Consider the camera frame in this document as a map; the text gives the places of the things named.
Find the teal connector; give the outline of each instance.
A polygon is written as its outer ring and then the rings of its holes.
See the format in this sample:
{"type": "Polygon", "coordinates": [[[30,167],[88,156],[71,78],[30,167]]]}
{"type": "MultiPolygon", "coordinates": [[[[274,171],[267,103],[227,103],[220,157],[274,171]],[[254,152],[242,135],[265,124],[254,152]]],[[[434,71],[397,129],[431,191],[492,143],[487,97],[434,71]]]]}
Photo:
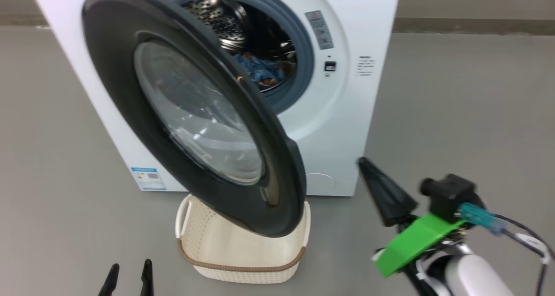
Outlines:
{"type": "Polygon", "coordinates": [[[503,234],[503,230],[507,227],[507,223],[504,220],[496,218],[493,213],[471,203],[464,203],[458,208],[458,211],[462,220],[480,225],[488,229],[496,237],[500,237],[503,234]]]}

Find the open black door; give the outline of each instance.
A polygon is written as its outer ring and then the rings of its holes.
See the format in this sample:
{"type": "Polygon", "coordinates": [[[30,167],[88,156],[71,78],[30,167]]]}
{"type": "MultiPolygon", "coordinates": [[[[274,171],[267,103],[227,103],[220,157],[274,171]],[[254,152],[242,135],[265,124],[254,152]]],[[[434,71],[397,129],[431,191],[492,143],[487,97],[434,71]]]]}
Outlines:
{"type": "Polygon", "coordinates": [[[168,0],[86,0],[83,28],[115,105],[193,195],[261,235],[297,226],[297,145],[212,31],[168,0]]]}

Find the woven plastic basket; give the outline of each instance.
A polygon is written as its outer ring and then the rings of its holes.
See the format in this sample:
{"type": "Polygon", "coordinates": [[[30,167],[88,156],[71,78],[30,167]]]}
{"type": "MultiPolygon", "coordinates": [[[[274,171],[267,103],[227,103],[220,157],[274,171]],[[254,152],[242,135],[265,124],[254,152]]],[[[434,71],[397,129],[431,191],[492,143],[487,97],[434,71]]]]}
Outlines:
{"type": "Polygon", "coordinates": [[[310,233],[310,206],[285,237],[263,237],[238,227],[189,195],[179,205],[175,237],[183,258],[203,276],[236,283],[273,284],[296,272],[310,233]]]}

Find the blue and white sticker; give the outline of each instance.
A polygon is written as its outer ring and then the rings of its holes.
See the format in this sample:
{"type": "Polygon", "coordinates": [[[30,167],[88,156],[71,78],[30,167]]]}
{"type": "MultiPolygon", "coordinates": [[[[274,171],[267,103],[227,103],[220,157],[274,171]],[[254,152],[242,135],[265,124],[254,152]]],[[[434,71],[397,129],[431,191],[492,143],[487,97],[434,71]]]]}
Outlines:
{"type": "Polygon", "coordinates": [[[156,168],[131,167],[131,172],[142,190],[165,190],[166,186],[156,168]]]}

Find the bright green block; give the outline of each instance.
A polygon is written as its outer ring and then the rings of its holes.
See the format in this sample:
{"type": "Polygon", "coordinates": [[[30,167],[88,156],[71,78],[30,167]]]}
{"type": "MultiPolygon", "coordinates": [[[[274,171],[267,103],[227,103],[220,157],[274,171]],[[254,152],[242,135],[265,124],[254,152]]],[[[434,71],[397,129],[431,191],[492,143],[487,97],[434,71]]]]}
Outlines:
{"type": "Polygon", "coordinates": [[[434,214],[420,217],[387,245],[376,260],[378,270],[387,278],[463,223],[451,224],[434,214]]]}

